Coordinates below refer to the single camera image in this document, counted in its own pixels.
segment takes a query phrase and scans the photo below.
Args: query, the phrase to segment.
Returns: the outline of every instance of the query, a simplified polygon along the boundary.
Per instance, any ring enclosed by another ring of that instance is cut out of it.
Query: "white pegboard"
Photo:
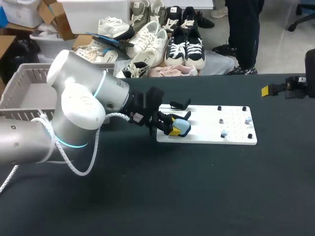
[[[191,111],[189,122],[191,131],[184,138],[167,136],[162,131],[157,131],[157,141],[162,143],[188,143],[188,144],[230,144],[230,145],[256,145],[257,136],[254,123],[245,124],[248,117],[252,117],[251,110],[246,107],[221,106],[188,106],[185,111],[171,109],[170,105],[162,104],[159,110],[165,114],[176,114],[184,117]],[[221,137],[225,130],[228,135]]]

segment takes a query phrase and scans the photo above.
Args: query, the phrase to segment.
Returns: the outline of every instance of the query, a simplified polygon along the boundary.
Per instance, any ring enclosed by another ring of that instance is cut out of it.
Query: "black pants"
[[[242,69],[255,65],[259,42],[259,14],[264,0],[225,0],[230,24],[229,44],[236,48]]]

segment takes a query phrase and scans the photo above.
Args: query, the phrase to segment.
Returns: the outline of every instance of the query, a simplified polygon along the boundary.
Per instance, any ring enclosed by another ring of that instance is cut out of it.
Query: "chair wheel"
[[[288,31],[293,32],[296,29],[296,25],[290,25]]]
[[[295,10],[295,14],[296,14],[297,16],[302,15],[302,8],[297,7],[296,10]]]

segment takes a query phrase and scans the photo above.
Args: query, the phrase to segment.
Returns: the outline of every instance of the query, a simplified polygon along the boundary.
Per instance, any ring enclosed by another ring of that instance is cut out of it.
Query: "black table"
[[[111,120],[92,173],[21,166],[0,196],[1,236],[314,236],[315,99],[261,97],[288,75],[135,79],[165,102],[250,106],[256,146],[162,144]],[[75,161],[85,169],[86,158]],[[0,169],[0,180],[9,172]]]

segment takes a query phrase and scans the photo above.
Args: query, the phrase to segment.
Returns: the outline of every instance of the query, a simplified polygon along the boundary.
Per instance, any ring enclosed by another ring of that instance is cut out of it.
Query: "black sneaker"
[[[186,58],[185,65],[195,66],[197,70],[202,69],[206,64],[205,50],[203,40],[197,27],[192,28],[186,40]]]
[[[182,27],[177,26],[168,41],[167,51],[165,53],[165,64],[184,65],[185,64],[185,46],[186,37]]]
[[[229,44],[223,44],[212,49],[215,53],[218,53],[222,56],[232,56],[236,57],[236,48],[231,48]]]
[[[163,29],[172,33],[177,26],[182,24],[182,9],[179,6],[168,7],[164,23]]]
[[[196,12],[192,6],[186,7],[183,13],[182,28],[190,30],[197,25]]]
[[[201,11],[197,12],[196,19],[198,27],[200,28],[211,29],[215,26],[215,23],[213,23],[207,17],[205,17]]]
[[[139,78],[151,68],[156,61],[156,54],[153,51],[144,51],[138,53],[132,61],[122,69],[117,78]]]
[[[254,66],[246,70],[238,66],[238,67],[235,67],[232,71],[228,72],[228,75],[257,75],[257,74],[258,72]]]

